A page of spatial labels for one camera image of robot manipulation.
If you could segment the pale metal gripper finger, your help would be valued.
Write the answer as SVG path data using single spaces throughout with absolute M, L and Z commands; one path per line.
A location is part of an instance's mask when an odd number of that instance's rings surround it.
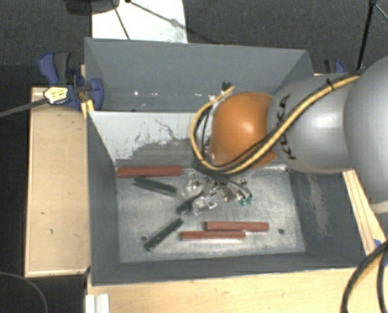
M 200 215 L 205 211 L 210 211 L 216 208 L 218 204 L 211 199 L 210 196 L 200 196 L 192 202 L 192 212 L 194 215 Z
M 189 173 L 182 189 L 182 197 L 199 194 L 203 188 L 203 178 L 196 173 Z

